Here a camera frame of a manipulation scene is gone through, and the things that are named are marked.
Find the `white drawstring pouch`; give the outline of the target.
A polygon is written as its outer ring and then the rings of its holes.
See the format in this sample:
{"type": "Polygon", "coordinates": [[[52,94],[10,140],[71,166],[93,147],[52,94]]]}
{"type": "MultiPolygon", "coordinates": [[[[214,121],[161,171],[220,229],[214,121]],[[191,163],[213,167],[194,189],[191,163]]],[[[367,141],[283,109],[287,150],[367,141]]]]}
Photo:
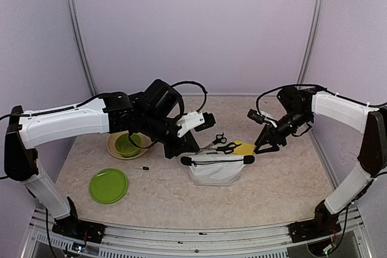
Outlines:
{"type": "Polygon", "coordinates": [[[193,185],[231,186],[238,182],[246,165],[253,164],[253,155],[192,155],[180,158],[189,168],[193,185]]]}

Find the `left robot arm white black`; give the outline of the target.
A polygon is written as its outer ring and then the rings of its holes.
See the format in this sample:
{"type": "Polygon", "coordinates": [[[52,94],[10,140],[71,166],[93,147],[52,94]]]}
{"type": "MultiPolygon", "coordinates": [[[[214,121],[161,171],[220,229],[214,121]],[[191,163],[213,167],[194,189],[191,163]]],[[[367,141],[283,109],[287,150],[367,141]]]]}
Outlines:
{"type": "Polygon", "coordinates": [[[191,130],[205,122],[200,109],[186,112],[181,94],[160,79],[131,95],[102,93],[82,103],[45,111],[15,106],[6,117],[5,174],[22,183],[73,237],[84,232],[85,224],[39,164],[37,146],[88,134],[141,133],[161,143],[165,157],[171,159],[199,150],[191,130]]]}

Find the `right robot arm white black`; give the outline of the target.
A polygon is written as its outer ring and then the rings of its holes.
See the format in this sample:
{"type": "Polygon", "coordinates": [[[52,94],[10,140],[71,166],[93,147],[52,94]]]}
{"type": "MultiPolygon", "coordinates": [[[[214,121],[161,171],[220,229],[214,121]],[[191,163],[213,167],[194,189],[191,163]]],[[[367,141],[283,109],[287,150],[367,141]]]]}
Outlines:
{"type": "MultiPolygon", "coordinates": [[[[362,102],[386,102],[386,84],[355,83],[345,96],[362,102]]],[[[327,117],[315,118],[312,133],[288,139],[288,145],[276,153],[258,155],[259,223],[275,224],[300,221],[313,216],[315,206],[330,192],[332,183],[340,183],[353,169],[362,136],[354,129],[327,117]]],[[[356,202],[364,227],[386,233],[386,175],[381,176],[356,202]]]]}

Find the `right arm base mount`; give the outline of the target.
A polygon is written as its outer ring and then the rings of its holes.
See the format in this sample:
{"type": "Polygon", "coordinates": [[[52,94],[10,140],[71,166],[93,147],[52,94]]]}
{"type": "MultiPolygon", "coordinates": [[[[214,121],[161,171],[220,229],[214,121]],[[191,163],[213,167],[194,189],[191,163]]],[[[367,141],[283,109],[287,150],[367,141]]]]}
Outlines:
{"type": "Polygon", "coordinates": [[[288,225],[289,234],[293,243],[304,242],[320,237],[339,233],[342,230],[338,222],[328,225],[318,224],[314,219],[293,222],[288,225]]]}

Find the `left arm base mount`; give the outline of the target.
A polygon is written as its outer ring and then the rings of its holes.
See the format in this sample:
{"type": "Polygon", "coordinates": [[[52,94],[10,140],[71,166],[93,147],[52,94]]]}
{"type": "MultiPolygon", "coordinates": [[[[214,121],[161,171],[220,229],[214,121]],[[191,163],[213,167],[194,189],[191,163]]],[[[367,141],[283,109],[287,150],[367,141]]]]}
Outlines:
{"type": "Polygon", "coordinates": [[[72,216],[55,220],[52,231],[65,237],[92,243],[102,243],[106,226],[72,216]]]}

